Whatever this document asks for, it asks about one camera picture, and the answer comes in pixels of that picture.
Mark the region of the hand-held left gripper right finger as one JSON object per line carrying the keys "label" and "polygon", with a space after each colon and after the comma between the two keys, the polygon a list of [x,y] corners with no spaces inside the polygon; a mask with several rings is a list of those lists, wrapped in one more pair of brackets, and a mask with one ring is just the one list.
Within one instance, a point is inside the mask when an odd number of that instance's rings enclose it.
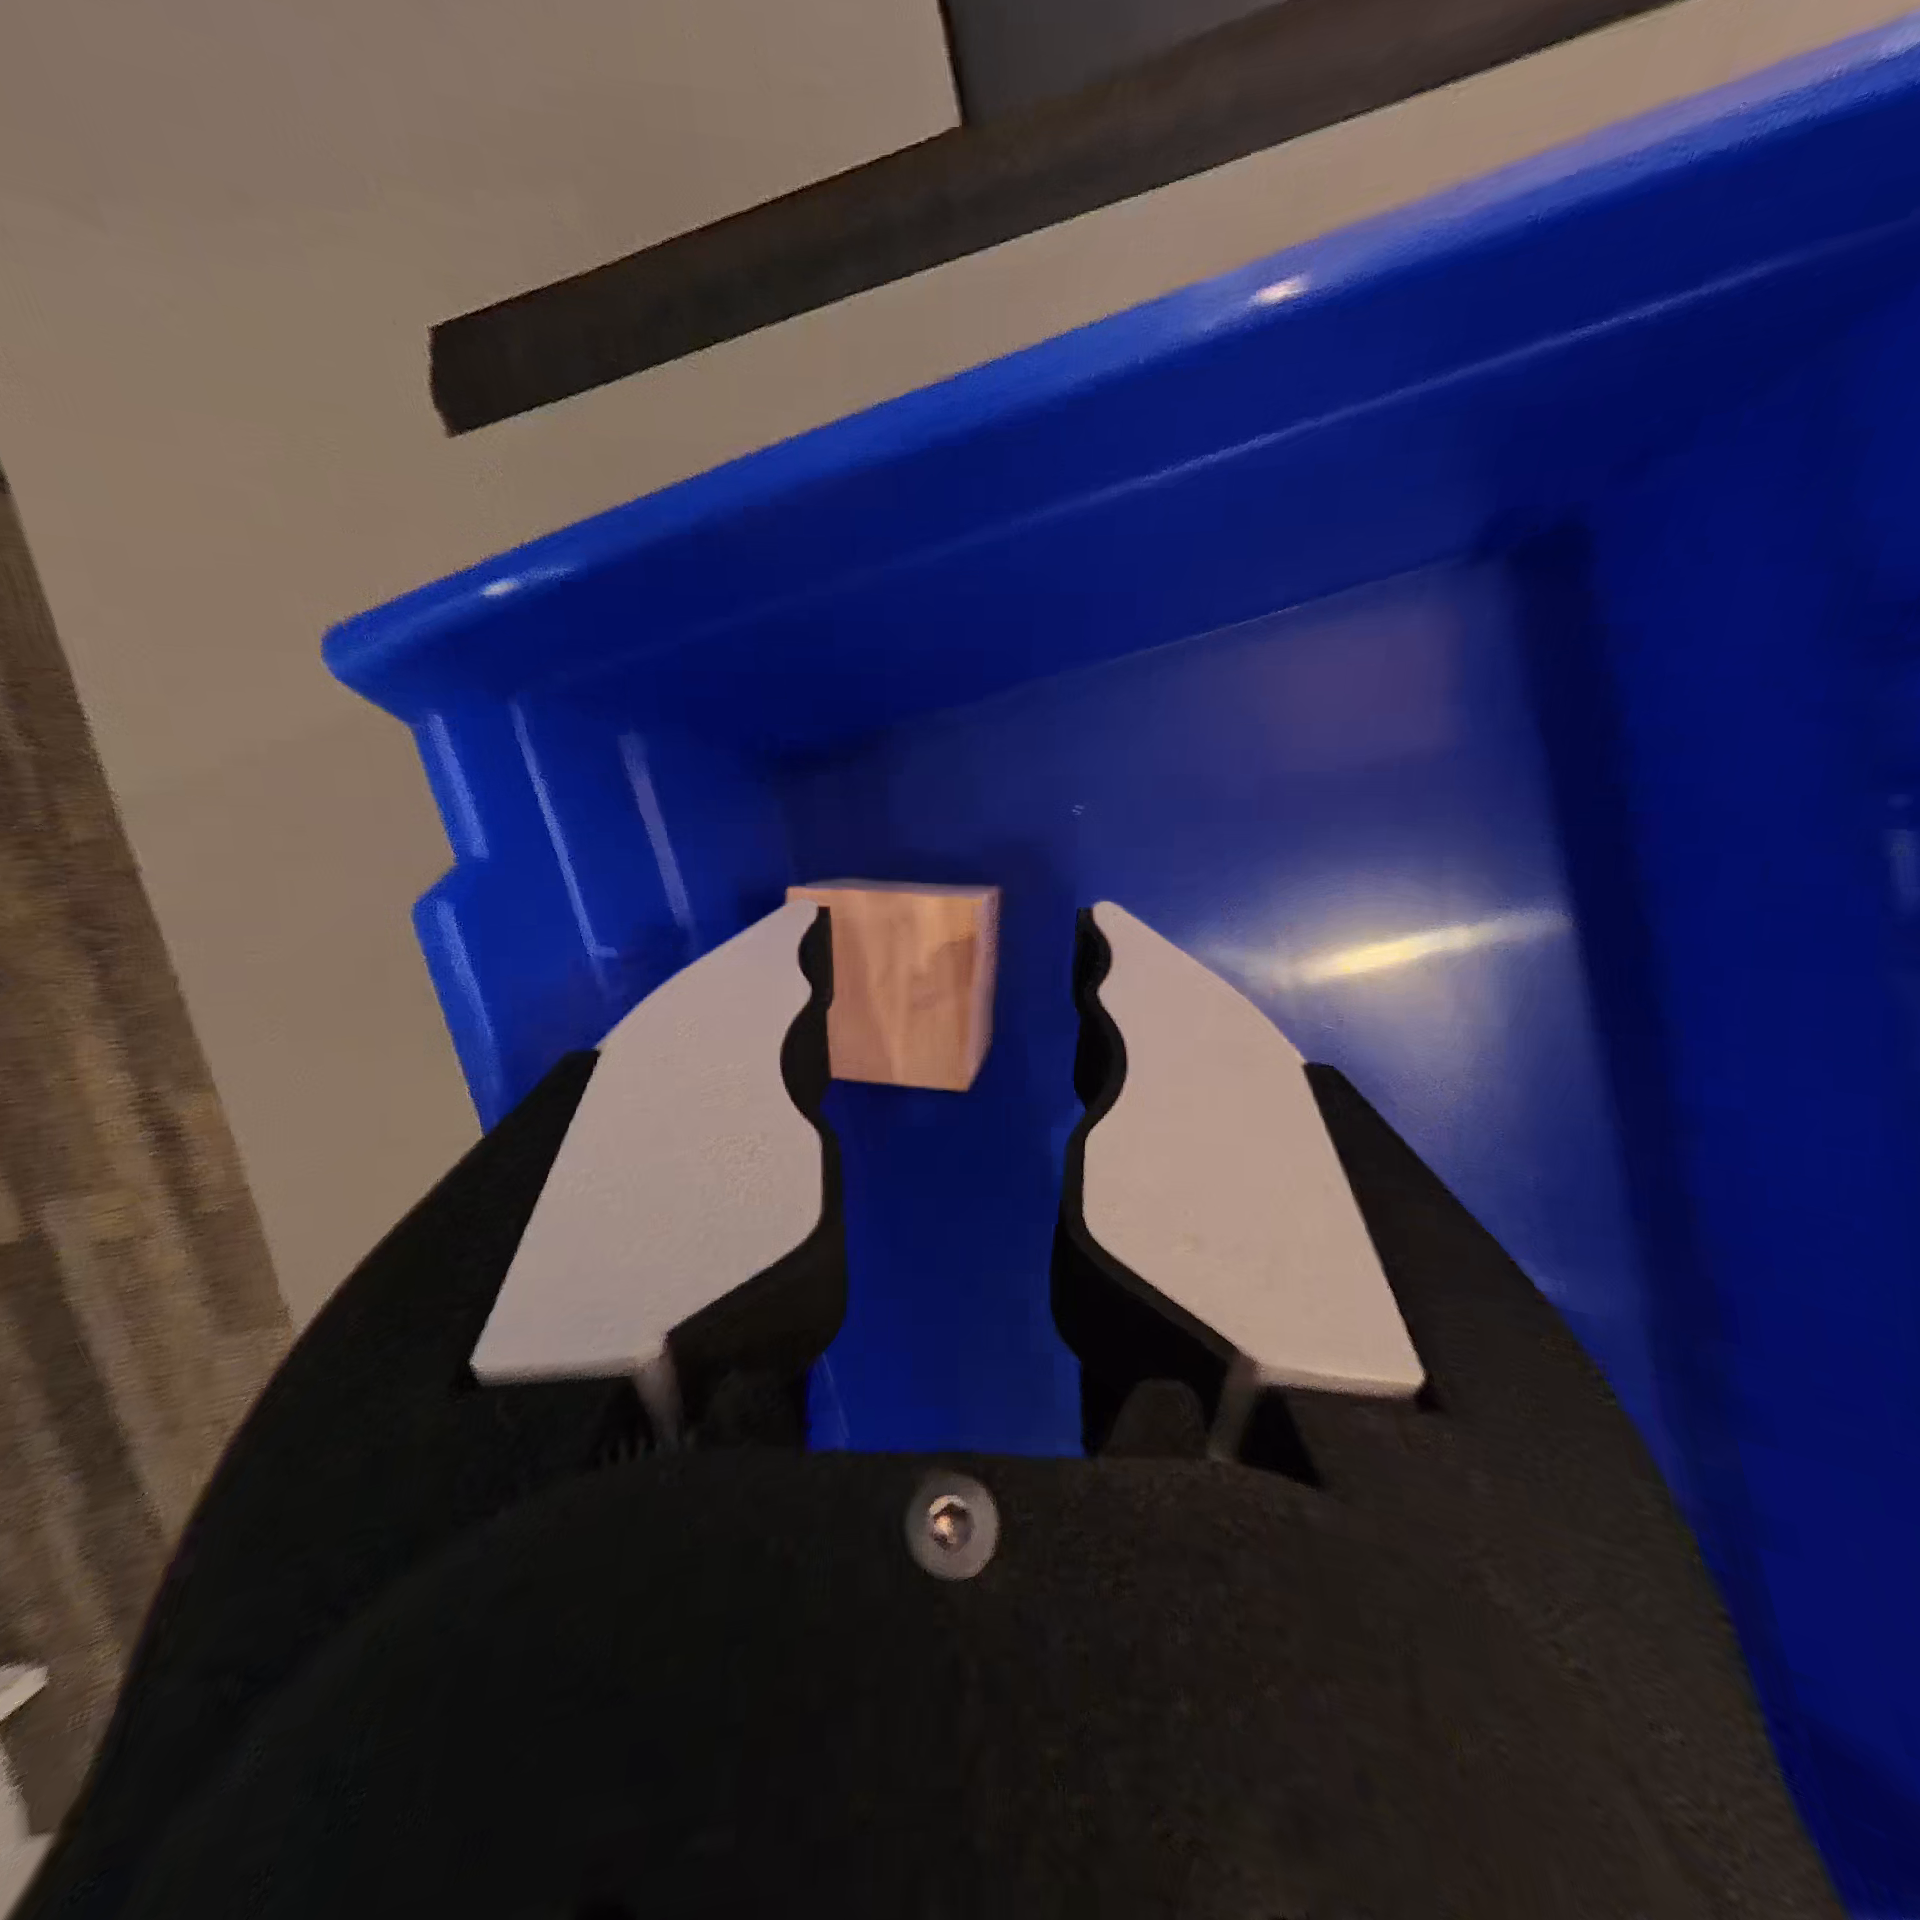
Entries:
{"label": "hand-held left gripper right finger", "polygon": [[1426,1367],[1305,1055],[1240,992],[1101,900],[1074,922],[1072,1090],[1048,1249],[1086,1455],[1144,1386],[1174,1450],[1305,1470],[1296,1399],[1421,1407]]}

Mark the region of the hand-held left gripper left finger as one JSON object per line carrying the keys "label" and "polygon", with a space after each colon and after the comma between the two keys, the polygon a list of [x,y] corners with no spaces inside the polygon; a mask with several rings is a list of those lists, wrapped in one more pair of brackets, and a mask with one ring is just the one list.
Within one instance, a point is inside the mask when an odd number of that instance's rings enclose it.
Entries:
{"label": "hand-held left gripper left finger", "polygon": [[802,1446],[848,1311],[824,1117],[831,926],[784,902],[599,1041],[471,1351],[479,1384],[623,1383],[655,1446]]}

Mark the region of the wooden cube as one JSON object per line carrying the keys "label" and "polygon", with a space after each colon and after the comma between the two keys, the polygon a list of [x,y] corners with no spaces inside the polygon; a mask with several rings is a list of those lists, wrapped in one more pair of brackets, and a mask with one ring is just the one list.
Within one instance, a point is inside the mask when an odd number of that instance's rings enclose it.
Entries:
{"label": "wooden cube", "polygon": [[815,880],[785,900],[831,930],[831,1078],[966,1093],[992,1046],[1001,889],[964,881]]}

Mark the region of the blue plastic bin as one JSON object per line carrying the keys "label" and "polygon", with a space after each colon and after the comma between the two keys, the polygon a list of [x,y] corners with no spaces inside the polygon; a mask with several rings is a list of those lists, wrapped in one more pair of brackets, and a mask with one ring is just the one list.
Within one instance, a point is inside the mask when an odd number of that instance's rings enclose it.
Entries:
{"label": "blue plastic bin", "polygon": [[845,1090],[830,1455],[1064,1465],[1076,921],[1522,1277],[1914,1914],[1914,10],[354,614],[481,1121],[785,880],[998,886],[961,1095]]}

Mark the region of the black strip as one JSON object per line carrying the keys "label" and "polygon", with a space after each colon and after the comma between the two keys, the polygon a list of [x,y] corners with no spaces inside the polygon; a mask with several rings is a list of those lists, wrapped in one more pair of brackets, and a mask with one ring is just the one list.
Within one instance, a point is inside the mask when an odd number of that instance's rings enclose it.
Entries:
{"label": "black strip", "polygon": [[1656,2],[948,2],[960,124],[442,320],[454,438],[1349,124]]}

